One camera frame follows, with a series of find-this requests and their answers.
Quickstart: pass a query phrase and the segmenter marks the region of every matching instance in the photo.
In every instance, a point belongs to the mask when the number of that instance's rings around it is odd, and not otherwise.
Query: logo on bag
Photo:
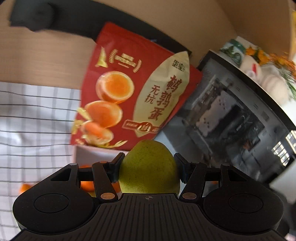
[[[114,63],[115,60],[119,61],[117,62],[119,65],[126,67],[126,68],[130,68],[130,66],[134,67],[133,72],[136,73],[141,65],[142,65],[142,60],[138,60],[138,63],[134,62],[134,58],[132,56],[129,56],[125,53],[122,53],[120,56],[117,55],[118,50],[117,49],[113,49],[109,55],[109,62],[111,64]]]
[[[125,120],[122,128],[129,129],[129,130],[135,130],[139,133],[152,133],[156,134],[159,132],[160,127],[153,126],[150,122],[144,121],[144,122],[135,122],[132,120]]]
[[[185,71],[185,65],[184,65],[183,63],[180,63],[180,62],[177,61],[176,59],[174,60],[172,66],[175,67],[176,69],[182,71],[182,72]]]

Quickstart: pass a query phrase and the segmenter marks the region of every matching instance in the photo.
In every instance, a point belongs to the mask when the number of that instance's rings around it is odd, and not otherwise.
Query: wooden surface
[[[148,22],[192,50],[190,61],[195,66],[209,49],[218,50],[236,37],[215,0],[102,2]],[[79,89],[95,43],[66,33],[9,27],[12,4],[6,0],[0,5],[0,81]]]
[[[267,53],[293,55],[290,0],[216,0],[237,34]]]

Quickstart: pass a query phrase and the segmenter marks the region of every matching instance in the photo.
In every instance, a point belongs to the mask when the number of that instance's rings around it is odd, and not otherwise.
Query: orange flower
[[[278,58],[278,62],[280,65],[286,65],[286,60],[283,57]]]
[[[267,64],[269,62],[269,57],[264,54],[264,51],[260,49],[258,51],[258,59],[260,60],[259,64]]]
[[[278,59],[278,56],[274,53],[270,54],[269,57],[270,57],[270,61],[273,63],[275,63]]]
[[[295,63],[293,61],[287,60],[286,65],[292,70],[295,70]]]
[[[255,49],[252,49],[252,47],[249,47],[246,49],[246,55],[253,56],[256,53]]]

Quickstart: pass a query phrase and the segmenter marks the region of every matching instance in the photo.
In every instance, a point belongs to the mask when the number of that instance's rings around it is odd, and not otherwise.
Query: green pear
[[[119,170],[123,193],[176,193],[180,191],[178,168],[164,144],[138,142],[123,159]]]

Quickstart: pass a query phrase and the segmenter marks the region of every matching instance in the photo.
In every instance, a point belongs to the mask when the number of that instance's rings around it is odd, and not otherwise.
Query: white plaid cloth
[[[12,205],[21,184],[36,184],[71,162],[79,102],[79,90],[0,82],[1,241],[20,231]]]

